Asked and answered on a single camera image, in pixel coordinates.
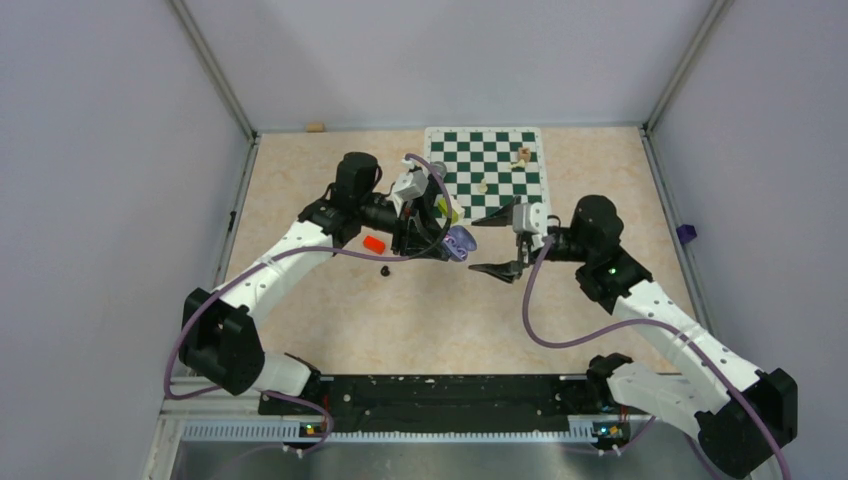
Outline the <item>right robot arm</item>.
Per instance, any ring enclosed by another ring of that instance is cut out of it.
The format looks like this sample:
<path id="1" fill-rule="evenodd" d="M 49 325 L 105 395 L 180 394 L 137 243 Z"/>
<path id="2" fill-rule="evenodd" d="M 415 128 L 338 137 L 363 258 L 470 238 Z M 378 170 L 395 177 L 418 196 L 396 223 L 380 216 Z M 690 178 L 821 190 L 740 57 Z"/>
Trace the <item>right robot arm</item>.
<path id="1" fill-rule="evenodd" d="M 586 385 L 594 409 L 643 411 L 695 441 L 733 478 L 769 462 L 790 477 L 783 448 L 798 431 L 797 383 L 782 369 L 768 372 L 742 358 L 686 314 L 623 248 L 624 224 L 609 198 L 582 197 L 568 226 L 545 205 L 519 198 L 477 225 L 510 227 L 518 247 L 514 261 L 483 264 L 481 272 L 511 283 L 535 279 L 545 261 L 576 263 L 581 291 L 612 316 L 613 328 L 635 329 L 680 372 L 673 380 L 621 354 L 598 356 Z"/>

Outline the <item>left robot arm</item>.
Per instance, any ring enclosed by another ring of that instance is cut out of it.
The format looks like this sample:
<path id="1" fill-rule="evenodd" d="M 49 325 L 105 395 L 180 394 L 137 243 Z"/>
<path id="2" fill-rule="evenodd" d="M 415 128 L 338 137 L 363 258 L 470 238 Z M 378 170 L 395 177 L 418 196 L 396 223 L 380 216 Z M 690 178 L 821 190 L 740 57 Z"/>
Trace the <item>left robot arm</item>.
<path id="1" fill-rule="evenodd" d="M 442 245 L 449 224 L 432 211 L 439 199 L 453 201 L 441 161 L 404 157 L 405 171 L 388 193 L 377 191 L 383 170 L 364 152 L 345 154 L 325 193 L 307 205 L 266 253 L 230 282 L 211 291 L 197 288 L 185 300 L 183 326 L 169 362 L 181 362 L 210 381 L 210 389 L 233 396 L 270 390 L 297 413 L 319 404 L 319 372 L 289 354 L 266 352 L 259 326 L 313 269 L 337 256 L 364 228 L 392 237 L 391 261 L 446 261 Z"/>

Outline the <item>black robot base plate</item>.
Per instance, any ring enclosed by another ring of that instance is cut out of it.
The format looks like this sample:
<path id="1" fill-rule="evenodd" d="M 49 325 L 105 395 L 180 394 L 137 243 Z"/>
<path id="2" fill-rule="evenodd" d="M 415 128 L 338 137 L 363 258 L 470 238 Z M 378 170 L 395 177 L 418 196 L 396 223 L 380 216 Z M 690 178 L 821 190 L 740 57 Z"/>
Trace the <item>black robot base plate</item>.
<path id="1" fill-rule="evenodd" d="M 604 406 L 583 375 L 338 374 L 312 379 L 303 403 L 261 396 L 264 416 L 330 414 L 334 433 L 587 434 L 624 441 L 643 416 Z"/>

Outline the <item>grey lavender earbud case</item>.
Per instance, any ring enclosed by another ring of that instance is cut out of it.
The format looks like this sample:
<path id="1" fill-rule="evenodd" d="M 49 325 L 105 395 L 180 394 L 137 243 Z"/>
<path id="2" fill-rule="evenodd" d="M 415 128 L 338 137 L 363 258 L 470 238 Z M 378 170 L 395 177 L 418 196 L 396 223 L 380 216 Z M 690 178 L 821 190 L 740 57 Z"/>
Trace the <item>grey lavender earbud case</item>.
<path id="1" fill-rule="evenodd" d="M 442 246 L 455 262 L 465 262 L 469 255 L 477 250 L 478 244 L 473 235 L 464 226 L 452 226 L 444 238 Z"/>

